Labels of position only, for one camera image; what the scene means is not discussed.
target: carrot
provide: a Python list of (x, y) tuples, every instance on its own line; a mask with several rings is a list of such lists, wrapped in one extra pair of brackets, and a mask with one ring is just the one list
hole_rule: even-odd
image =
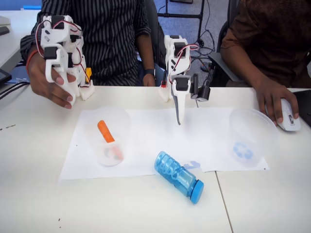
[(98, 122), (97, 127), (98, 127), (99, 131), (102, 133), (102, 135), (103, 135), (103, 137), (104, 137), (104, 139), (106, 140), (107, 143), (115, 141), (115, 139), (111, 135), (111, 133), (110, 133), (106, 123), (103, 120)]
[[(99, 131), (102, 133), (104, 139), (106, 140), (107, 143), (110, 142), (114, 142), (115, 139), (113, 138), (113, 136), (111, 135), (106, 123), (101, 120), (100, 122), (98, 122), (97, 127), (99, 129)], [(122, 152), (121, 150), (117, 147), (114, 146), (113, 148), (111, 148), (114, 152), (114, 154), (120, 159), (123, 160), (123, 156), (122, 156)]]

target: plastic bottle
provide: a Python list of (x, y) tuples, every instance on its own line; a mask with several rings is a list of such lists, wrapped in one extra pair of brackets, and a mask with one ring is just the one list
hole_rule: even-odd
[(162, 151), (157, 156), (155, 159), (155, 170), (186, 197), (190, 197), (190, 200), (194, 204), (199, 201), (204, 188), (203, 182), (197, 180), (192, 173), (186, 170), (167, 153)]

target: laptop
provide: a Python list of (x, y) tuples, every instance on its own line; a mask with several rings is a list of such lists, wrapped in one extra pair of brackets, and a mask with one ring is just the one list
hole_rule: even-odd
[(299, 107), (299, 116), (311, 127), (311, 90), (294, 92)]

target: white table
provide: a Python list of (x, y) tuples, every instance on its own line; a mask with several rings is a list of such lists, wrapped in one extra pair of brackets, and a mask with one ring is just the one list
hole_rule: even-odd
[(20, 40), (31, 33), (38, 12), (38, 10), (0, 11), (0, 16), (11, 19), (11, 25), (7, 25), (10, 33), (0, 36), (0, 68), (6, 72), (11, 72), (21, 61)]
[[(213, 89), (210, 104), (227, 97)], [(107, 105), (174, 108), (156, 87), (96, 87), (72, 110), (36, 96), (30, 87), (0, 101), (0, 232), (230, 233), (215, 172), (197, 175), (205, 184), (197, 205), (161, 176), (58, 184), (79, 113)], [(188, 99), (186, 106), (196, 104)]]
[[(258, 108), (250, 88), (213, 89), (201, 106), (213, 105)], [(234, 233), (311, 232), (311, 128), (301, 123), (299, 132), (279, 129), (269, 171), (217, 172)]]

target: red bracelet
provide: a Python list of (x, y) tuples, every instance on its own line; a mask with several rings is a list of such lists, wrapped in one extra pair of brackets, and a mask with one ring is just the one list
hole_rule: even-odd
[(27, 71), (28, 76), (29, 76), (29, 71), (28, 71), (29, 62), (30, 62), (30, 60), (32, 59), (32, 57), (33, 57), (37, 52), (38, 52), (38, 50), (34, 50), (34, 51), (28, 56), (27, 63), (26, 63), (26, 71)]

